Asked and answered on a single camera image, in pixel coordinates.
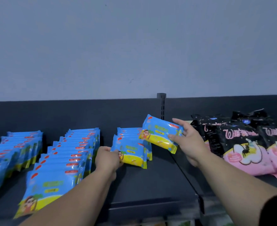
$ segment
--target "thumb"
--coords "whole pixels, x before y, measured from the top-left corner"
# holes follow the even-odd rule
[[[170,140],[172,140],[172,141],[174,141],[174,142],[176,142],[176,143],[178,143],[179,145],[181,145],[182,144],[182,142],[183,142],[183,136],[176,136],[176,135],[172,135],[172,134],[169,134],[168,135],[168,138],[170,139]]]

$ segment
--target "human hand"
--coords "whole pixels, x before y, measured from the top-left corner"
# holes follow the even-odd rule
[[[197,130],[188,122],[176,118],[173,118],[173,122],[183,126],[184,131],[182,136],[169,134],[169,139],[179,144],[188,161],[194,167],[198,166],[200,157],[203,157],[204,154],[210,153],[210,151],[206,147]]]
[[[110,173],[112,181],[116,179],[116,170],[122,165],[119,159],[119,151],[110,151],[110,147],[99,147],[96,156],[96,170]]]

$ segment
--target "wall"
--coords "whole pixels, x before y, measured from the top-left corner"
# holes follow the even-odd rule
[[[0,101],[277,94],[277,0],[0,0]]]

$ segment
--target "person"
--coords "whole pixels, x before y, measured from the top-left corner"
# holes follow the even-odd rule
[[[211,153],[199,133],[186,121],[173,118],[173,122],[184,127],[183,135],[168,137],[178,143],[187,160],[202,171],[235,225],[277,225],[276,187]],[[100,147],[96,170],[21,226],[94,225],[119,166],[118,151]]]

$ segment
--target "cartoon girl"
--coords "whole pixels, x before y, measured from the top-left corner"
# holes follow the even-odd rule
[[[119,151],[119,157],[120,157],[121,161],[124,159],[124,154],[122,154],[122,152],[120,152],[120,151]]]
[[[34,196],[28,196],[22,207],[23,215],[27,215],[27,214],[34,212],[36,209],[36,206],[37,206],[37,200],[34,199]]]
[[[151,133],[149,133],[148,129],[144,130],[143,139],[150,139]]]

